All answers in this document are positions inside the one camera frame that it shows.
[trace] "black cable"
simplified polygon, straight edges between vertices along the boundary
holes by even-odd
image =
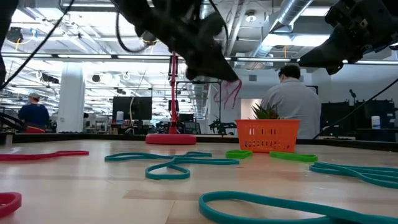
[[[72,4],[75,2],[75,0],[71,0],[69,3],[69,6],[66,8],[65,12],[63,12],[63,15],[59,18],[59,20],[55,23],[55,25],[52,27],[50,32],[47,34],[45,39],[39,44],[39,46],[36,47],[36,49],[29,55],[29,57],[25,60],[25,62],[20,65],[20,67],[14,72],[14,74],[0,87],[0,90],[3,90],[17,75],[24,69],[24,67],[32,60],[34,55],[43,47],[43,45],[48,41],[50,36],[54,33],[55,29],[60,25],[62,22],[63,17],[69,12],[70,8],[72,7]]]
[[[378,94],[372,96],[372,98],[368,99],[366,102],[364,102],[363,104],[359,105],[357,108],[355,108],[355,110],[353,110],[351,113],[349,113],[347,116],[345,116],[344,118],[341,118],[340,120],[334,122],[333,124],[329,125],[329,127],[325,128],[324,130],[322,130],[321,132],[319,132],[319,134],[317,134],[313,139],[316,139],[317,137],[319,137],[322,133],[324,133],[327,129],[334,127],[336,124],[342,122],[343,120],[345,120],[346,118],[348,118],[349,116],[351,116],[355,111],[357,111],[358,109],[360,109],[361,107],[363,107],[366,103],[369,103],[370,101],[372,101],[373,99],[375,99],[376,97],[378,97],[381,93],[384,93],[386,90],[388,90],[390,87],[392,87],[395,83],[398,82],[398,78],[393,81],[390,85],[388,85],[387,87],[385,87],[383,90],[381,90]]]
[[[148,48],[149,45],[147,45],[146,43],[144,43],[144,46],[142,46],[141,48],[138,49],[129,49],[128,47],[126,47],[126,45],[123,43],[122,38],[120,36],[120,29],[119,29],[119,17],[120,17],[120,11],[118,10],[116,13],[116,38],[118,40],[118,43],[120,45],[120,47],[122,47],[123,50],[130,52],[130,53],[138,53],[138,52],[142,52],[143,50],[145,50],[146,48]]]
[[[211,6],[214,8],[214,10],[221,16],[221,18],[222,18],[222,15],[221,15],[221,13],[219,12],[219,10],[217,9],[217,7],[216,7],[216,4],[214,4],[214,2],[213,2],[213,0],[209,0],[209,2],[210,2],[210,4],[211,4]],[[223,21],[224,21],[224,24],[223,24],[223,27],[224,27],[224,29],[225,29],[225,38],[226,38],[226,42],[225,42],[225,45],[228,45],[228,40],[229,40],[229,34],[228,34],[228,28],[227,28],[227,26],[226,26],[226,23],[225,23],[225,20],[223,19]]]

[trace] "gray shirt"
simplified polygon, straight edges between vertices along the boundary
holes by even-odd
[[[300,119],[299,139],[312,139],[319,133],[321,103],[318,95],[296,78],[288,78],[268,90],[261,101],[263,108],[277,109],[286,119]]]

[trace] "blue shirt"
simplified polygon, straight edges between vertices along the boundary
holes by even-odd
[[[299,119],[299,139],[312,139],[319,133],[321,103],[318,95],[296,78],[287,78],[272,87],[262,99],[263,108],[276,108],[285,119]]]
[[[24,105],[18,113],[18,117],[29,126],[44,129],[49,121],[49,112],[44,105]]]

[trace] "red base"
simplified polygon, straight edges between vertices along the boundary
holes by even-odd
[[[148,144],[196,144],[197,137],[192,134],[147,134],[145,142]]]
[[[0,218],[15,212],[22,205],[22,196],[19,193],[0,193]]]

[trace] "green rubber band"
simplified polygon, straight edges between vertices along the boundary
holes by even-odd
[[[326,162],[316,162],[314,165],[310,166],[310,171],[357,177],[370,184],[398,189],[397,168],[344,166]]]
[[[230,150],[225,153],[225,157],[229,159],[244,159],[251,155],[253,155],[253,152],[247,150]]]
[[[288,152],[270,152],[269,156],[278,159],[287,159],[291,161],[300,162],[316,162],[318,161],[318,156],[314,154],[296,154]]]
[[[214,200],[242,200],[246,202],[268,205],[279,208],[303,211],[324,215],[319,218],[308,218],[300,220],[276,220],[265,218],[248,218],[229,215],[214,210],[206,203]],[[359,212],[335,208],[315,203],[299,202],[281,198],[266,197],[244,192],[210,192],[199,198],[199,211],[208,219],[220,224],[395,224],[398,218],[385,217],[381,215],[367,215]]]

